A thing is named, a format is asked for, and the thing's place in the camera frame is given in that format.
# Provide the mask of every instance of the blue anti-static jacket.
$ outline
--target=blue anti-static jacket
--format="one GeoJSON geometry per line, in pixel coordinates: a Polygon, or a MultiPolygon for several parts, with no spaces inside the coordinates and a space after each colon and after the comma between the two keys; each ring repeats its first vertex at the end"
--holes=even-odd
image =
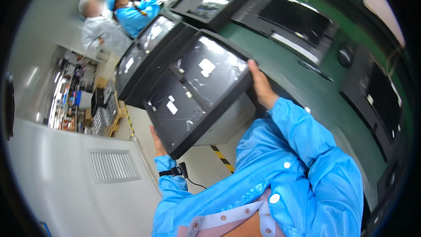
{"type": "Polygon", "coordinates": [[[158,15],[161,9],[156,0],[142,0],[138,8],[145,12],[147,16],[142,15],[134,7],[125,7],[114,11],[118,22],[132,38],[136,38],[139,32],[158,15]]]}
{"type": "MultiPolygon", "coordinates": [[[[152,236],[176,236],[194,217],[251,203],[269,186],[271,195],[280,195],[269,203],[270,214],[287,237],[360,236],[363,192],[355,161],[291,101],[279,98],[269,113],[271,119],[255,120],[240,140],[235,172],[226,179],[193,195],[181,176],[159,178],[163,198],[152,236]]],[[[155,162],[159,171],[176,166],[169,156],[155,162]]]]}

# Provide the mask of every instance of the black cable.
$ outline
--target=black cable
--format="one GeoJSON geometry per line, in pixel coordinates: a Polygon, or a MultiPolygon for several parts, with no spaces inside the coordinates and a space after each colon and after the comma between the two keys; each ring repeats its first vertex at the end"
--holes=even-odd
{"type": "Polygon", "coordinates": [[[200,187],[202,187],[202,188],[204,188],[204,189],[208,189],[207,187],[203,187],[202,185],[200,185],[200,184],[196,184],[196,183],[194,183],[194,182],[192,182],[191,180],[190,180],[190,178],[187,178],[192,184],[194,184],[194,185],[196,185],[196,186],[200,186],[200,187]]]}

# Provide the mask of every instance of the black monitor frame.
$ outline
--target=black monitor frame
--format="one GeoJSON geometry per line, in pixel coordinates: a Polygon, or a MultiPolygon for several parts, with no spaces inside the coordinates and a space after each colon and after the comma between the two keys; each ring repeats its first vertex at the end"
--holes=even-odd
{"type": "Polygon", "coordinates": [[[249,0],[233,15],[231,20],[235,24],[270,38],[297,55],[300,55],[307,61],[312,62],[315,66],[319,66],[333,43],[339,24],[327,15],[319,12],[319,14],[329,19],[330,24],[324,31],[324,35],[320,37],[319,43],[314,47],[311,43],[291,33],[288,29],[284,29],[259,17],[259,13],[271,1],[272,0],[249,0]]]}
{"type": "Polygon", "coordinates": [[[116,65],[115,76],[118,99],[123,100],[128,105],[136,106],[136,101],[139,101],[139,104],[141,104],[143,97],[139,96],[145,94],[143,89],[145,89],[145,86],[151,85],[148,84],[150,79],[156,77],[156,68],[161,66],[160,60],[165,60],[166,56],[169,55],[171,51],[176,51],[178,48],[180,48],[180,45],[182,44],[182,42],[178,40],[180,36],[186,37],[186,34],[194,35],[195,32],[196,29],[182,22],[181,17],[166,13],[161,10],[158,16],[156,16],[151,22],[148,23],[148,25],[142,29],[142,31],[138,34],[130,47],[124,52],[123,56],[120,58],[120,61],[116,65]],[[133,73],[129,81],[126,83],[122,90],[119,90],[117,87],[118,71],[122,59],[127,55],[132,46],[138,43],[138,39],[141,35],[143,35],[143,32],[151,25],[153,25],[154,22],[161,16],[173,21],[175,26],[165,35],[164,38],[161,39],[161,41],[155,46],[153,50],[150,51],[149,54],[146,54],[146,56],[143,58],[144,60],[133,73]]]}
{"type": "Polygon", "coordinates": [[[185,10],[177,8],[183,0],[177,0],[170,5],[170,10],[186,18],[186,21],[199,29],[209,29],[211,31],[218,31],[229,23],[232,15],[243,6],[248,0],[231,0],[226,6],[218,11],[216,15],[209,19],[199,18],[192,15],[185,10]]]}
{"type": "MultiPolygon", "coordinates": [[[[385,162],[390,161],[394,156],[394,148],[399,143],[397,136],[401,131],[395,134],[395,139],[390,140],[382,119],[376,110],[367,101],[366,88],[370,81],[370,72],[373,66],[379,66],[376,59],[371,55],[368,49],[359,44],[355,51],[352,65],[342,84],[341,96],[351,105],[355,112],[360,116],[361,120],[371,130],[377,145],[380,148],[385,162]]],[[[403,125],[404,106],[402,104],[402,112],[399,119],[401,128],[403,125]]]]}
{"type": "MultiPolygon", "coordinates": [[[[197,33],[190,39],[186,39],[187,43],[178,51],[173,53],[171,57],[168,58],[167,62],[170,64],[167,67],[167,72],[170,72],[173,76],[176,76],[178,80],[183,84],[185,78],[182,73],[180,73],[176,68],[172,66],[173,62],[176,62],[186,51],[194,48],[197,40],[201,36],[206,36],[209,39],[212,39],[218,42],[220,45],[228,49],[233,54],[237,55],[244,61],[252,59],[252,55],[247,51],[241,49],[239,46],[233,44],[222,36],[215,34],[211,31],[202,29],[197,31],[197,33]]],[[[180,139],[180,142],[172,145],[166,140],[166,131],[160,127],[157,119],[153,117],[153,109],[147,104],[154,90],[160,86],[161,80],[155,81],[154,86],[150,89],[146,95],[143,103],[146,111],[148,112],[152,123],[155,126],[155,130],[160,137],[162,144],[164,145],[167,153],[171,156],[172,159],[176,160],[180,158],[190,147],[196,143],[196,141],[224,114],[224,112],[237,100],[237,98],[245,92],[250,86],[252,86],[251,74],[248,70],[248,66],[245,69],[245,73],[241,74],[238,79],[238,82],[231,86],[228,91],[220,98],[220,100],[215,103],[212,107],[208,106],[206,101],[200,96],[200,94],[194,90],[189,84],[184,86],[191,92],[192,97],[197,101],[201,108],[206,112],[201,119],[197,121],[195,127],[191,129],[186,135],[180,139]]]]}

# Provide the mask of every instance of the air vent grille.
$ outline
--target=air vent grille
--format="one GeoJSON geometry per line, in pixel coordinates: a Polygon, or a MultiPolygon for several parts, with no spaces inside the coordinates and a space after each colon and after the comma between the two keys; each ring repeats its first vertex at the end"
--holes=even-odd
{"type": "Polygon", "coordinates": [[[89,152],[93,180],[97,183],[116,183],[139,180],[130,152],[97,151],[89,152]]]}

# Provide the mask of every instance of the white button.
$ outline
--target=white button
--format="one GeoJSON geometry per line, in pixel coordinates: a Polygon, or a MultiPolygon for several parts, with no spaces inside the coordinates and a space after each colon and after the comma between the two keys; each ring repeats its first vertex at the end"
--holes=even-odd
{"type": "Polygon", "coordinates": [[[269,202],[272,204],[277,203],[279,201],[279,198],[279,194],[273,194],[272,197],[270,197],[269,202]]]}

